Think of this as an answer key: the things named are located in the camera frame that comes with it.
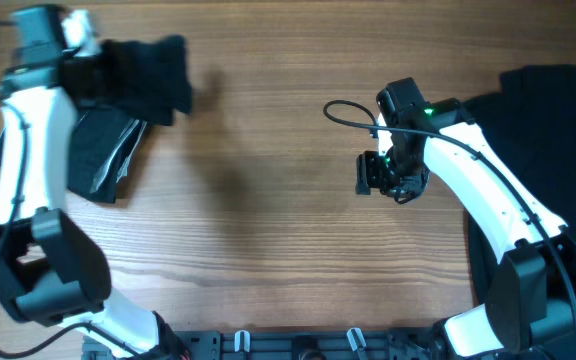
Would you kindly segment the dark t-shirt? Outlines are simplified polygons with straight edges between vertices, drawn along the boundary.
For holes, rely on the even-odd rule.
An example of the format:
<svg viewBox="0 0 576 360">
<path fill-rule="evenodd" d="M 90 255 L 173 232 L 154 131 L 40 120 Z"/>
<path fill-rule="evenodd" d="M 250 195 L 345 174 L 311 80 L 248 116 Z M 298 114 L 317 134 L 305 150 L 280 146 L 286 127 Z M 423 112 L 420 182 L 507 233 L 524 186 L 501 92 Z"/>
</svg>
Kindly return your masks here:
<svg viewBox="0 0 576 360">
<path fill-rule="evenodd" d="M 105 40 L 98 54 L 62 63 L 59 81 L 81 106 L 111 107 L 156 125 L 172 125 L 175 111 L 192 112 L 186 40 L 178 34 L 153 43 Z"/>
</svg>

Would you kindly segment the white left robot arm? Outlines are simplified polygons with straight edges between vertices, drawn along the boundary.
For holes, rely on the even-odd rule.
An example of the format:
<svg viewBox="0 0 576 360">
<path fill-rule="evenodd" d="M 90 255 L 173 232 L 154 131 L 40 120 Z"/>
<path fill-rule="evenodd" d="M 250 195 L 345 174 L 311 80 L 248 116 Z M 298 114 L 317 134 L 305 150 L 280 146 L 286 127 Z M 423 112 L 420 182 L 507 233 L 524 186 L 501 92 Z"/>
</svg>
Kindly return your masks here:
<svg viewBox="0 0 576 360">
<path fill-rule="evenodd" d="M 102 250 L 66 214 L 67 158 L 80 102 L 131 95 L 132 71 L 88 63 L 21 67 L 0 85 L 0 304 L 19 323 L 58 327 L 21 359 L 81 331 L 117 358 L 184 359 L 185 344 L 163 318 L 111 285 Z"/>
</svg>

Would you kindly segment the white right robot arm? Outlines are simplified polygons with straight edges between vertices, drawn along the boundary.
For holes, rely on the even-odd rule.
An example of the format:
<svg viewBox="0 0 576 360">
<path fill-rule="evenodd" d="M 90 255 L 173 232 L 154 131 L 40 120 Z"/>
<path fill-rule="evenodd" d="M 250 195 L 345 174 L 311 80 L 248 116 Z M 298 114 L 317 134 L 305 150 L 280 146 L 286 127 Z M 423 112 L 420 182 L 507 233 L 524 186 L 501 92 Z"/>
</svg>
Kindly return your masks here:
<svg viewBox="0 0 576 360">
<path fill-rule="evenodd" d="M 398 204 L 419 198 L 431 176 L 457 196 L 483 232 L 494 273 L 484 301 L 439 321 L 424 350 L 433 359 L 550 355 L 573 342 L 576 358 L 576 232 L 498 157 L 455 99 L 429 103 L 388 91 L 369 122 L 377 142 L 357 160 L 358 193 Z"/>
</svg>

